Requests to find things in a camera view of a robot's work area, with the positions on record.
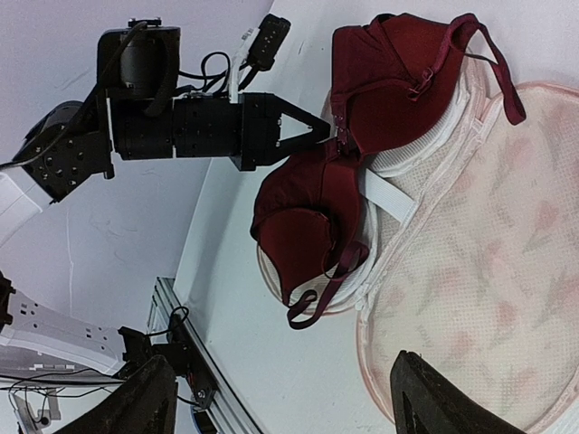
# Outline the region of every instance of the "maroon strap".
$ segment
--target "maroon strap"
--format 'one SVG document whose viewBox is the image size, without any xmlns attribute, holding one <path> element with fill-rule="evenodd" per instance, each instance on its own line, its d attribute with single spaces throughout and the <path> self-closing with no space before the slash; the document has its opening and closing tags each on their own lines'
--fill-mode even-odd
<svg viewBox="0 0 579 434">
<path fill-rule="evenodd" d="M 368 259 L 368 254 L 369 249 L 361 242 L 352 241 L 348 244 L 340 257 L 334 276 L 327 283 L 326 289 L 324 289 L 322 296 L 319 298 L 314 315 L 303 321 L 294 321 L 296 317 L 306 311 L 309 305 L 318 299 L 318 293 L 313 289 L 309 289 L 302 294 L 295 305 L 289 307 L 289 326 L 294 330 L 303 330 L 304 328 L 313 326 L 321 318 L 327 305 L 332 301 L 332 298 L 334 298 L 334 295 L 340 289 L 344 280 Z"/>
<path fill-rule="evenodd" d="M 504 107 L 507 119 L 511 124 L 517 125 L 527 118 L 527 114 L 523 107 L 523 103 L 515 90 L 515 86 L 513 85 L 507 61 L 497 45 L 495 45 L 490 38 L 487 26 L 480 23 L 474 14 L 465 14 L 452 21 L 446 34 L 444 34 L 436 61 L 430 68 L 424 70 L 422 73 L 422 82 L 415 88 L 410 89 L 409 98 L 412 100 L 420 98 L 420 96 L 430 88 L 432 78 L 442 69 L 450 50 L 453 49 L 464 52 L 470 38 L 476 31 L 482 33 L 497 61 L 492 61 L 491 59 L 479 56 L 478 54 L 466 55 L 473 59 L 487 61 L 490 64 L 490 67 L 497 78 L 500 90 L 504 95 Z"/>
</svg>

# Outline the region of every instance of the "mesh laundry bag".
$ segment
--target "mesh laundry bag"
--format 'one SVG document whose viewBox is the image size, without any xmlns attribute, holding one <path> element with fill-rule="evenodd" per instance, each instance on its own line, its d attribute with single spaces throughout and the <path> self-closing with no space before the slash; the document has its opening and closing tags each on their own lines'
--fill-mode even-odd
<svg viewBox="0 0 579 434">
<path fill-rule="evenodd" d="M 446 144 L 459 122 L 471 93 L 474 91 L 477 95 L 484 95 L 482 90 L 484 78 L 480 65 L 474 60 L 468 59 L 464 64 L 464 70 L 467 69 L 468 74 L 462 74 L 449 107 L 432 130 L 424 137 L 420 137 L 420 139 L 413 141 L 407 146 L 378 154 L 376 158 L 369 162 L 366 170 L 371 170 L 384 178 L 389 177 L 391 184 L 396 185 L 411 197 L 417 197 L 430 172 L 437 167 L 440 160 L 448 152 L 448 147 L 443 145 Z M 328 112 L 329 105 L 327 101 L 322 117 L 331 119 L 331 115 L 328 115 Z M 371 199 L 364 200 L 360 219 L 361 225 L 356 235 L 357 240 L 368 246 L 370 250 L 368 259 L 346 279 L 328 305 L 326 314 L 343 312 L 356 304 L 359 305 L 360 300 L 368 290 L 366 280 L 375 264 L 377 252 L 382 251 L 384 243 L 388 242 L 402 228 L 400 222 L 387 211 L 372 203 Z M 280 280 L 277 270 L 259 246 L 257 248 L 257 256 L 261 274 L 267 287 L 281 301 Z M 297 287 L 291 294 L 291 303 L 297 302 L 305 291 L 312 288 L 321 295 L 328 282 L 327 276 L 320 275 Z M 315 308 L 316 305 L 312 305 L 306 313 L 313 313 Z"/>
<path fill-rule="evenodd" d="M 401 350 L 529 433 L 579 392 L 579 92 L 530 84 L 519 94 L 518 127 L 501 97 L 465 112 L 368 278 L 359 361 L 390 419 Z"/>
</svg>

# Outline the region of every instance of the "white wall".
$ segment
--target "white wall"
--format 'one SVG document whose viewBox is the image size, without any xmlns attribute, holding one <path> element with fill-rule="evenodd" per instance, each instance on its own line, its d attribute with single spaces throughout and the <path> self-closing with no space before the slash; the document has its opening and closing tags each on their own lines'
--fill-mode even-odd
<svg viewBox="0 0 579 434">
<path fill-rule="evenodd" d="M 198 71 L 210 51 L 233 54 L 243 32 L 270 5 L 271 0 L 0 0 L 0 161 L 11 159 L 30 127 L 57 104 L 84 99 L 95 82 L 97 42 L 106 30 L 124 27 L 130 17 L 161 16 L 165 25 L 182 29 L 182 69 Z M 115 155 L 115 179 L 95 175 L 29 222 L 0 249 L 0 270 L 59 312 L 143 329 L 155 277 L 176 273 L 207 164 L 122 162 Z M 72 419 L 94 403 L 67 401 L 62 411 Z M 180 411 L 177 432 L 188 432 L 188 411 Z M 11 418 L 0 394 L 0 433 L 15 432 Z"/>
</svg>

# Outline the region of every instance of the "red bra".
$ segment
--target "red bra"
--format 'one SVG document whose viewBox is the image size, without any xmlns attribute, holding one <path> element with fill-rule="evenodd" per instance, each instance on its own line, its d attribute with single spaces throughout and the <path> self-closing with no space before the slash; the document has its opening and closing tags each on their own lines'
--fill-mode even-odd
<svg viewBox="0 0 579 434">
<path fill-rule="evenodd" d="M 476 31 L 496 62 L 465 54 Z M 510 123 L 525 120 L 507 62 L 474 14 L 450 24 L 383 14 L 369 25 L 334 32 L 331 107 L 337 137 L 294 154 L 263 181 L 251 228 L 278 271 L 292 328 L 318 321 L 341 283 L 367 257 L 368 248 L 354 241 L 361 204 L 357 170 L 364 158 L 407 145 L 436 124 L 451 101 L 465 55 L 489 62 Z M 336 265 L 320 300 L 309 290 L 290 306 L 296 287 Z M 296 321 L 316 301 L 315 314 Z"/>
</svg>

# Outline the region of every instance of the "white table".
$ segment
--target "white table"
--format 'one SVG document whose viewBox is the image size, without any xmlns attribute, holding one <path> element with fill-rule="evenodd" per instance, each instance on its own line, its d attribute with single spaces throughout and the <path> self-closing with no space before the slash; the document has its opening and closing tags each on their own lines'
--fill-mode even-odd
<svg viewBox="0 0 579 434">
<path fill-rule="evenodd" d="M 521 5 L 279 0 L 272 12 L 288 18 L 292 28 L 274 70 L 258 76 L 252 91 L 274 92 L 320 113 L 329 89 L 334 29 L 368 23 L 379 13 L 404 11 L 445 22 L 473 11 L 489 27 L 516 81 L 546 79 L 579 86 L 575 1 L 532 0 Z M 479 40 L 473 49 L 486 53 Z M 297 129 L 291 129 L 284 134 L 296 134 Z M 287 326 L 285 308 L 263 283 L 249 228 L 255 195 L 269 171 L 240 174 L 230 161 L 213 160 L 175 291 L 191 307 L 208 350 L 265 432 L 394 434 L 358 369 L 356 312 L 324 317 L 310 329 L 295 332 Z M 570 426 L 577 426 L 578 413 L 568 413 Z M 576 432 L 561 427 L 550 432 Z"/>
</svg>

